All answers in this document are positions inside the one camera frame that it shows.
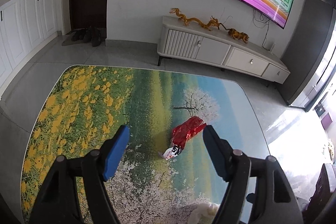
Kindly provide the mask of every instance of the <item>tv stand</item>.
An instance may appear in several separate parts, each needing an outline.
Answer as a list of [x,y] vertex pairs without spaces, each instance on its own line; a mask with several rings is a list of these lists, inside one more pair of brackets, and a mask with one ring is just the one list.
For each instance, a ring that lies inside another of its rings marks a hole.
[[185,26],[174,17],[163,17],[157,45],[158,66],[163,58],[178,58],[252,75],[282,84],[290,74],[281,60],[264,48],[234,40],[226,31],[205,30],[197,23]]

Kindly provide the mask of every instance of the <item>black shoe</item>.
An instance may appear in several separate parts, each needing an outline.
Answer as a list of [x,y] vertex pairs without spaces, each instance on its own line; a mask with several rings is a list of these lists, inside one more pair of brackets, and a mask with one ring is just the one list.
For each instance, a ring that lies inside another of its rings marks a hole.
[[92,47],[98,47],[101,44],[101,33],[96,27],[90,27],[92,32]]
[[92,32],[91,32],[91,28],[88,28],[86,31],[86,34],[83,38],[83,43],[88,43],[91,42],[92,40]]
[[75,32],[75,34],[71,37],[71,41],[82,40],[85,35],[86,29],[81,29]]

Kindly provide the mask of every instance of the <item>red snack wrapper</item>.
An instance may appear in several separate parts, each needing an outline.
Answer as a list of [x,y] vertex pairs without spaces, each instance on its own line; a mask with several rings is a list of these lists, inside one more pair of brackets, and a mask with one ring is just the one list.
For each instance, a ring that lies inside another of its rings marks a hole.
[[176,157],[184,149],[185,143],[201,132],[206,125],[201,118],[193,116],[188,121],[173,128],[170,148],[163,153],[162,157],[166,160]]

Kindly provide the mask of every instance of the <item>blue gripper pad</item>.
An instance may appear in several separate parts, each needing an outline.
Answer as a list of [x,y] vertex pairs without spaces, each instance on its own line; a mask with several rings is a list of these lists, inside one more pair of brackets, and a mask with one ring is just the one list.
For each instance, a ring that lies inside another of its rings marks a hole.
[[110,152],[108,153],[105,160],[105,169],[103,172],[103,178],[105,181],[114,176],[120,160],[124,154],[125,148],[129,141],[129,128],[127,125],[121,126],[113,140],[115,139],[115,143],[113,144]]

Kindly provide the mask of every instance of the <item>tiled floor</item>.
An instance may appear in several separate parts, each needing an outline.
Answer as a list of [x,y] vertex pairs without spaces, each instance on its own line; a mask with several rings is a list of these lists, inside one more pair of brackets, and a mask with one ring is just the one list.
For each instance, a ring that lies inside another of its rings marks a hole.
[[113,47],[90,44],[62,46],[57,37],[20,71],[0,101],[0,192],[18,217],[20,177],[30,132],[49,92],[63,71],[74,64],[125,66],[192,73],[239,83],[259,120],[272,155],[277,157],[297,196],[312,196],[322,163],[327,136],[315,112],[285,105],[266,81],[208,65],[164,59],[157,67],[156,45],[116,42]]

